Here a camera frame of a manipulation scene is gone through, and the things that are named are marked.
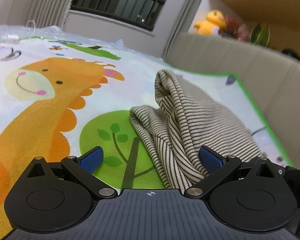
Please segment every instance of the giraffe mouth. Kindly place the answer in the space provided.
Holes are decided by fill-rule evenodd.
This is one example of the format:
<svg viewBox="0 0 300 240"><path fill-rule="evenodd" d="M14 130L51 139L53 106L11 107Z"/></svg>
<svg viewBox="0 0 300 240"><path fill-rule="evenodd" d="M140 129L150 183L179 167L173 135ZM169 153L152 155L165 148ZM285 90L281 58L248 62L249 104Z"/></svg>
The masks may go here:
<svg viewBox="0 0 300 240"><path fill-rule="evenodd" d="M32 94L35 94L35 95L38 95L38 96L44 96L44 95L47 94L47 92L45 90L31 91L31 90L25 89L23 86L21 86L20 83L19 83L19 77L20 76L24 76L25 74L26 74L26 72L20 72L20 73L18 73L18 77L16 79L16 83L17 83L17 86L19 88L21 88L25 92L32 93Z"/></svg>

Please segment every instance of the cartoon giraffe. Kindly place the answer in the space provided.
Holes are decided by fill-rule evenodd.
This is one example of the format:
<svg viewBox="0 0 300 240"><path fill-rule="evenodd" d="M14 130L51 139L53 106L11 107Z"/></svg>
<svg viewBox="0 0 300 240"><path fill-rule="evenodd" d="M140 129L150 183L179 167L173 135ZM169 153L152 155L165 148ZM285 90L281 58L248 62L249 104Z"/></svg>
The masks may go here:
<svg viewBox="0 0 300 240"><path fill-rule="evenodd" d="M71 131L77 119L71 109L85 106L82 96L100 88L106 77L124 80L117 71L96 62L48 58L24 66L5 81L19 100L36 100L16 117L0 135L0 238L11 229L3 210L9 190L36 156L59 162L70 153L61 132Z"/></svg>

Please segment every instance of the black metal railing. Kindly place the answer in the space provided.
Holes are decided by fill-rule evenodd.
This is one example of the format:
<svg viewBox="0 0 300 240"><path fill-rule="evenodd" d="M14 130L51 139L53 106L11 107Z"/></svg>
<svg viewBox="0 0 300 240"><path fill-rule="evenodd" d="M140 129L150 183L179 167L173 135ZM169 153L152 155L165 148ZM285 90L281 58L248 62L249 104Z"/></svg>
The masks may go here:
<svg viewBox="0 0 300 240"><path fill-rule="evenodd" d="M97 14L152 31L165 0L74 0L72 10Z"/></svg>

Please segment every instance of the window sill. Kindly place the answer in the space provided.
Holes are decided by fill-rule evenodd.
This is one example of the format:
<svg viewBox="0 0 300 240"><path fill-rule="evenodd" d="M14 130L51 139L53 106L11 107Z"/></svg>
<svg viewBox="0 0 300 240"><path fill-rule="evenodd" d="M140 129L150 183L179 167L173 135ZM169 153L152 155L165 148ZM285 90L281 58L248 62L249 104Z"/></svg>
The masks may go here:
<svg viewBox="0 0 300 240"><path fill-rule="evenodd" d="M131 25L131 24L128 24L128 23L125 23L125 22L117 21L115 19L111 19L111 18L104 17L104 16L101 16L101 15L96 15L96 14L86 13L86 12L81 12L81 11L75 11L75 10L70 10L70 13L77 14L77 15L84 15L84 16L100 19L100 20L103 20L103 21L111 22L111 23L114 23L114 24L117 24L117 25L121 25L121 26L130 28L130 29L136 30L138 32L144 33L144 34L149 35L151 37L155 37L155 35L151 31L147 31L147 30L139 28L137 26L134 26L134 25Z"/></svg>

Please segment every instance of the plastic sheet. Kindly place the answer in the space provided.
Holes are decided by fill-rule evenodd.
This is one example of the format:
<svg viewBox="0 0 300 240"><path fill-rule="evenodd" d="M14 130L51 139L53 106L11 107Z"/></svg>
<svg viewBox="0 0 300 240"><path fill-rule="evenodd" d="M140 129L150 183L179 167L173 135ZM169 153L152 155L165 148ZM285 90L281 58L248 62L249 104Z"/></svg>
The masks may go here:
<svg viewBox="0 0 300 240"><path fill-rule="evenodd" d="M137 54L139 56L143 56L145 58L148 58L150 60L153 60L161 64L164 63L162 58L154 57L148 54L143 54L141 52L125 47L123 40L118 40L113 43L113 42L105 42L96 39L85 38L79 35L65 33L58 26L36 28L34 32L34 28L30 28L30 27L0 25L0 43L5 43L8 40L9 35L13 35L13 36L17 35L20 39L27 39L32 34L34 36L39 36L42 38L49 38L49 39L63 40L63 41L75 41L77 43L83 43L88 45L99 45L110 49L127 51L127 52Z"/></svg>

